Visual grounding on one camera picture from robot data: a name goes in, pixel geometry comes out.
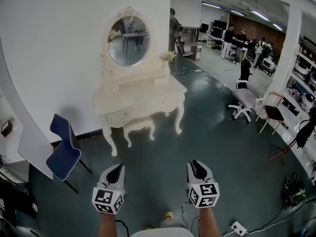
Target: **white wall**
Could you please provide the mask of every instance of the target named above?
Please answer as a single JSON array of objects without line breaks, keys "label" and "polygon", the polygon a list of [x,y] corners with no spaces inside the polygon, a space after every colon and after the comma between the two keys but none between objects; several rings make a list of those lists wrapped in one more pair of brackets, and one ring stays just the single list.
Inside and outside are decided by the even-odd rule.
[{"label": "white wall", "polygon": [[207,5],[201,6],[201,14],[200,14],[200,20],[201,23],[207,24],[210,27],[210,22],[214,22],[214,20],[220,20],[222,16],[226,17],[228,19],[228,12],[222,10],[213,8]]},{"label": "white wall", "polygon": [[50,142],[58,113],[75,134],[101,128],[93,93],[100,86],[103,30],[131,6],[153,26],[157,53],[168,50],[170,0],[0,0],[0,36],[14,86]]},{"label": "white wall", "polygon": [[170,8],[182,26],[199,27],[202,0],[171,0]]}]

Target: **white pillar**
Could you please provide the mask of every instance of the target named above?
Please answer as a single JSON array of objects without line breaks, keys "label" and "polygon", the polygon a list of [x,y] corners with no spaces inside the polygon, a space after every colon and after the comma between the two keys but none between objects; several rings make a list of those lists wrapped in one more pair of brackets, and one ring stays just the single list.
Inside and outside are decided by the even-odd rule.
[{"label": "white pillar", "polygon": [[282,53],[278,62],[276,72],[273,76],[268,92],[281,92],[285,85],[288,72],[293,69],[293,59],[296,58],[295,49],[299,41],[302,24],[302,11],[300,8],[290,5],[287,31],[283,44]]}]

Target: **fluorescent light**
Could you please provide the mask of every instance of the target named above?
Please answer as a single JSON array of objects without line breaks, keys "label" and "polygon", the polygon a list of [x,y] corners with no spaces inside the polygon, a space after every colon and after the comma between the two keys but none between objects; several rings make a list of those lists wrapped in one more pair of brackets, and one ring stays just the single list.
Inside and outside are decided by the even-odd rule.
[{"label": "fluorescent light", "polygon": [[244,16],[242,13],[240,13],[240,12],[238,12],[238,11],[235,11],[235,10],[231,10],[231,12],[236,13],[236,14],[238,14],[238,15],[240,15],[240,16]]},{"label": "fluorescent light", "polygon": [[260,14],[258,11],[252,10],[252,12],[255,13],[256,15],[258,15],[259,17],[261,17],[261,18],[263,18],[263,19],[269,21],[268,18],[266,18],[264,15]]},{"label": "fluorescent light", "polygon": [[273,24],[276,28],[278,28],[280,31],[283,31],[283,29],[280,27],[280,26],[278,26],[277,24]]},{"label": "fluorescent light", "polygon": [[221,9],[221,7],[216,6],[216,5],[212,5],[212,4],[209,4],[209,3],[205,3],[205,2],[203,2],[202,4],[204,4],[204,5],[208,5],[208,6],[212,6],[212,7],[218,8],[218,9]]}]

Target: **wooden stool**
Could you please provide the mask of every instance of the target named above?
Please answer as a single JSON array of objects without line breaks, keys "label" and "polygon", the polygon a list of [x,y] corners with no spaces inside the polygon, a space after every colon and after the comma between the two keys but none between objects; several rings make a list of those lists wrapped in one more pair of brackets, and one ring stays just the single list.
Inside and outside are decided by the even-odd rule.
[{"label": "wooden stool", "polygon": [[150,134],[149,137],[151,140],[154,140],[155,138],[153,137],[154,131],[155,131],[155,125],[150,116],[145,117],[145,118],[136,118],[133,119],[132,121],[128,122],[125,126],[123,126],[123,131],[124,131],[124,138],[128,142],[128,147],[130,148],[132,146],[132,142],[130,141],[128,134],[130,131],[134,130],[140,130],[143,128],[150,128]]}]

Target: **power strip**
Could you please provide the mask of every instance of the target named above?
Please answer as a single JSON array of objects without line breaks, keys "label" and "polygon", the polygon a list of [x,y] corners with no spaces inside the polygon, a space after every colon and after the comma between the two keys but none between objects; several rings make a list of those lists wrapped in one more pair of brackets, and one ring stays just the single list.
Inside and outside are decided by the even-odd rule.
[{"label": "power strip", "polygon": [[235,221],[231,228],[238,234],[238,236],[244,236],[247,233],[247,229],[243,227],[238,221]]}]

